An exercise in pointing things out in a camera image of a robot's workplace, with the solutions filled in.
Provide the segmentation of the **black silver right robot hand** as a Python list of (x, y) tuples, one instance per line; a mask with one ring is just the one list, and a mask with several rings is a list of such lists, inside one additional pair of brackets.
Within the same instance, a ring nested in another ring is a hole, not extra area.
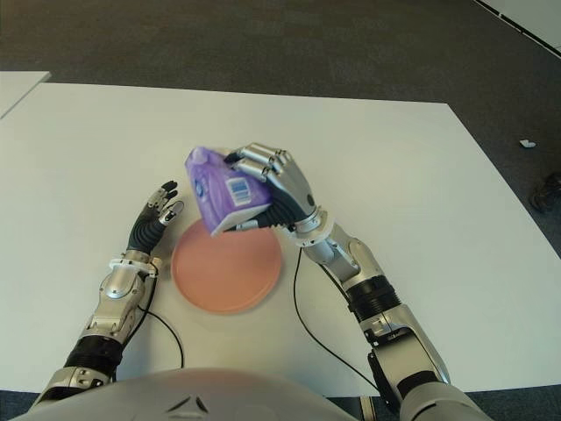
[(266, 210), (229, 227), (230, 232), (277, 225), (292, 228), (316, 212), (308, 180), (288, 151), (252, 143), (229, 153), (224, 162), (263, 183), (272, 198)]

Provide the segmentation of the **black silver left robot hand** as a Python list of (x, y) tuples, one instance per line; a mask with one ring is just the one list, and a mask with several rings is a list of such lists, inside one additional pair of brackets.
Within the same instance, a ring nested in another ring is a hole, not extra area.
[(178, 183), (168, 181), (148, 198), (132, 226), (126, 251), (150, 254), (160, 243), (164, 231), (182, 213), (184, 202), (171, 200), (178, 195)]

